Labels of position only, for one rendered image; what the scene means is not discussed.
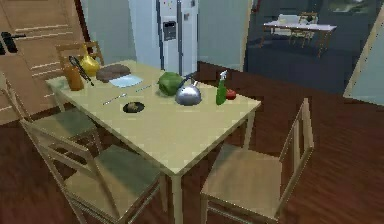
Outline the yellow vase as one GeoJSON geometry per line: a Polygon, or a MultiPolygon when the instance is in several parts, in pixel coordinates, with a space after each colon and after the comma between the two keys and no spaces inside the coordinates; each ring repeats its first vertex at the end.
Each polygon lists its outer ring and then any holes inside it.
{"type": "Polygon", "coordinates": [[[95,76],[100,69],[99,63],[93,59],[89,53],[86,45],[83,45],[84,55],[80,61],[80,65],[84,69],[85,73],[91,77],[95,76]]]}

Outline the pale blue cloth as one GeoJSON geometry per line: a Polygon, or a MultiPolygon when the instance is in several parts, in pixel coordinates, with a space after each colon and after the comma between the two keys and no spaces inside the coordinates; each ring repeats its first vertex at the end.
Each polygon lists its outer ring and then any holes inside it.
{"type": "Polygon", "coordinates": [[[119,88],[125,88],[140,84],[143,81],[142,78],[135,75],[125,75],[119,78],[111,79],[110,83],[119,88]]]}

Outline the white fridge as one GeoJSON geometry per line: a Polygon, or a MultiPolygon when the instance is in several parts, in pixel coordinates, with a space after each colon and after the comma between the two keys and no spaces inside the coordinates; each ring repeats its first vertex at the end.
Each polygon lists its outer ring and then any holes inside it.
{"type": "Polygon", "coordinates": [[[187,76],[197,71],[199,0],[129,0],[136,60],[187,76]]]}

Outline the green lettuce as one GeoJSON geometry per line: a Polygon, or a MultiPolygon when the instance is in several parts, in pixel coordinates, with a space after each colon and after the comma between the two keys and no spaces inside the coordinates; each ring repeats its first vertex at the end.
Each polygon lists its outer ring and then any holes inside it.
{"type": "Polygon", "coordinates": [[[159,86],[159,90],[167,95],[174,96],[179,89],[179,85],[182,82],[183,78],[174,72],[165,72],[160,76],[157,84],[159,86]]]}

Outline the pale wooden chair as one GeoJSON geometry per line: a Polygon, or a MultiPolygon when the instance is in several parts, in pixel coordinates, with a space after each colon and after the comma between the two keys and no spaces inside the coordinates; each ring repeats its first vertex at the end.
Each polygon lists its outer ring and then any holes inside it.
{"type": "Polygon", "coordinates": [[[87,47],[88,54],[91,57],[99,58],[100,63],[104,64],[104,58],[101,53],[99,43],[97,41],[90,41],[90,42],[82,42],[82,43],[56,45],[55,48],[56,48],[57,56],[58,56],[61,67],[64,67],[69,62],[68,57],[63,55],[65,51],[78,50],[79,54],[76,55],[76,58],[81,60],[85,56],[84,46],[87,47]]]}
{"type": "Polygon", "coordinates": [[[277,224],[313,150],[307,98],[278,157],[223,145],[201,190],[200,224],[207,223],[211,202],[223,207],[224,216],[237,211],[264,224],[277,224]]]}
{"type": "Polygon", "coordinates": [[[163,175],[136,153],[111,145],[89,149],[26,120],[22,126],[43,158],[80,224],[84,215],[103,224],[133,224],[162,187],[163,175]]]}
{"type": "Polygon", "coordinates": [[[89,145],[95,145],[98,152],[102,151],[102,144],[96,125],[78,109],[73,108],[34,120],[2,71],[0,71],[0,91],[4,94],[19,119],[24,119],[70,140],[78,141],[89,137],[89,145]]]}

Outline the pale wooden dining table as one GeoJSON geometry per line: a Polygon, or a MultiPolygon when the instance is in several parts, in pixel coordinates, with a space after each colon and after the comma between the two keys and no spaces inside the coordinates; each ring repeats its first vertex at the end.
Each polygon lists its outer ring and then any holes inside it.
{"type": "Polygon", "coordinates": [[[171,178],[173,223],[183,224],[182,177],[242,123],[247,124],[244,147],[249,147],[258,100],[239,95],[218,106],[216,88],[201,83],[202,102],[181,106],[172,97],[157,93],[163,71],[132,60],[122,62],[143,79],[133,87],[118,88],[96,79],[72,91],[64,77],[47,81],[59,103],[68,101],[171,178]],[[140,92],[135,90],[151,85],[140,92]],[[127,96],[102,105],[120,94],[127,96]],[[139,113],[125,113],[123,106],[141,102],[139,113]]]}

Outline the silver kettle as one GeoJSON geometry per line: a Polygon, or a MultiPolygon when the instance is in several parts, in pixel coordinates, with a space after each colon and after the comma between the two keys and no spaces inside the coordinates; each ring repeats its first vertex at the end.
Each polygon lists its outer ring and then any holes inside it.
{"type": "Polygon", "coordinates": [[[179,85],[175,95],[175,101],[183,106],[195,106],[202,101],[200,90],[197,88],[198,82],[192,75],[186,76],[179,85]]]}

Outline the wooden far chair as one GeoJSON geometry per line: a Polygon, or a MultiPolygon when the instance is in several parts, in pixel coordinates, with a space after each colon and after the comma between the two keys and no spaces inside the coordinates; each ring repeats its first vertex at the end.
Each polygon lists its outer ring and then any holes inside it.
{"type": "Polygon", "coordinates": [[[305,43],[310,43],[314,35],[313,31],[308,31],[307,28],[310,25],[318,22],[318,14],[316,12],[302,12],[299,15],[297,23],[292,23],[290,26],[291,34],[289,38],[290,44],[295,44],[298,38],[302,39],[301,47],[304,47],[305,43]]]}

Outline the green spray bottle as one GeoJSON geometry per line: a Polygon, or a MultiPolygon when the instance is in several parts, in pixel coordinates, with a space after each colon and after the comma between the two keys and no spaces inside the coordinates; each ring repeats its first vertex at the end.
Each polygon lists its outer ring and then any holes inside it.
{"type": "Polygon", "coordinates": [[[226,80],[227,73],[228,73],[227,70],[220,73],[220,80],[219,80],[217,92],[216,92],[216,104],[217,105],[222,105],[226,101],[227,89],[225,86],[225,80],[226,80]]]}

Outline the black spatula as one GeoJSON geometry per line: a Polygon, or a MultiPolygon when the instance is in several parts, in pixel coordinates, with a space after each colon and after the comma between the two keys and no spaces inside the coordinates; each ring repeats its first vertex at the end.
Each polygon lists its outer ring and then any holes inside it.
{"type": "Polygon", "coordinates": [[[84,68],[80,65],[79,60],[75,56],[69,56],[70,63],[79,69],[80,75],[91,85],[94,85],[91,78],[86,74],[84,68]]]}

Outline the brown wooden door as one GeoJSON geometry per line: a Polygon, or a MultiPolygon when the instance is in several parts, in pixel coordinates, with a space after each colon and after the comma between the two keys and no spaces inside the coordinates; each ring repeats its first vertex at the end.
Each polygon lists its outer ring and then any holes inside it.
{"type": "Polygon", "coordinates": [[[62,74],[56,45],[82,42],[79,0],[0,0],[0,71],[30,114],[55,106],[46,81],[62,74]],[[25,34],[10,53],[2,32],[25,34]]]}

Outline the silver knife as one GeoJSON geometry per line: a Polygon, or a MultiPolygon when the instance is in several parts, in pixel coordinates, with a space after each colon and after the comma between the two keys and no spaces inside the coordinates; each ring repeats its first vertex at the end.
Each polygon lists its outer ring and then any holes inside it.
{"type": "Polygon", "coordinates": [[[105,101],[102,105],[107,105],[107,104],[113,102],[114,100],[117,100],[117,99],[119,99],[119,98],[123,98],[123,97],[125,97],[125,96],[127,96],[126,93],[120,94],[120,95],[118,95],[118,96],[116,96],[116,97],[114,97],[114,98],[112,98],[112,99],[110,99],[110,100],[108,100],[108,101],[105,101]]]}

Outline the white far table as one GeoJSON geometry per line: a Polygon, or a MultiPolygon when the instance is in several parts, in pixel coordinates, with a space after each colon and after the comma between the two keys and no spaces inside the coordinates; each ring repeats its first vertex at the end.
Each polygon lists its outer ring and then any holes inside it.
{"type": "Polygon", "coordinates": [[[279,21],[271,21],[263,24],[263,30],[267,28],[275,30],[276,28],[288,29],[290,31],[308,31],[319,33],[319,49],[318,57],[329,46],[329,39],[332,33],[336,30],[336,26],[333,25],[322,25],[322,24],[299,24],[299,23],[284,23],[281,24],[279,21]]]}

